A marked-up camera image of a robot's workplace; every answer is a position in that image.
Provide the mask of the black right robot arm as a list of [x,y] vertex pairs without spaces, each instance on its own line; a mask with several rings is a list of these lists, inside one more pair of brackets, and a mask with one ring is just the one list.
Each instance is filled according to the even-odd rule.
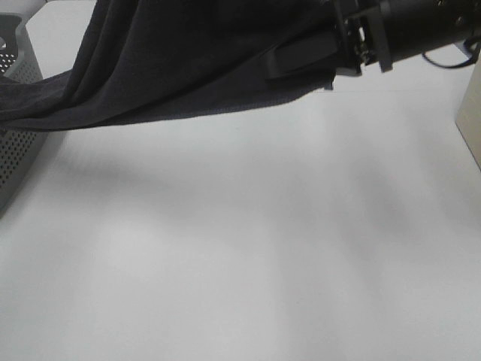
[[321,71],[357,77],[362,66],[378,64],[383,72],[413,57],[433,66],[429,51],[461,45],[467,59],[480,53],[478,1],[328,1],[328,16],[314,30],[274,46],[262,57],[268,79]]

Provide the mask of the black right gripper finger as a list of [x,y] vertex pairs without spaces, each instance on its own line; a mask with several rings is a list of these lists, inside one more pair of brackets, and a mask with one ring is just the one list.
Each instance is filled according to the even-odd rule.
[[307,71],[335,70],[340,52],[332,31],[311,32],[274,47],[262,56],[266,78],[282,78]]

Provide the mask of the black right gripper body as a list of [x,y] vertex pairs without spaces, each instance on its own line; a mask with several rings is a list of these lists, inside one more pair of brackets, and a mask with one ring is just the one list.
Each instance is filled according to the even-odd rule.
[[382,72],[393,69],[386,19],[388,1],[333,1],[335,29],[340,38],[341,64],[337,75],[360,75],[363,65],[378,64]]

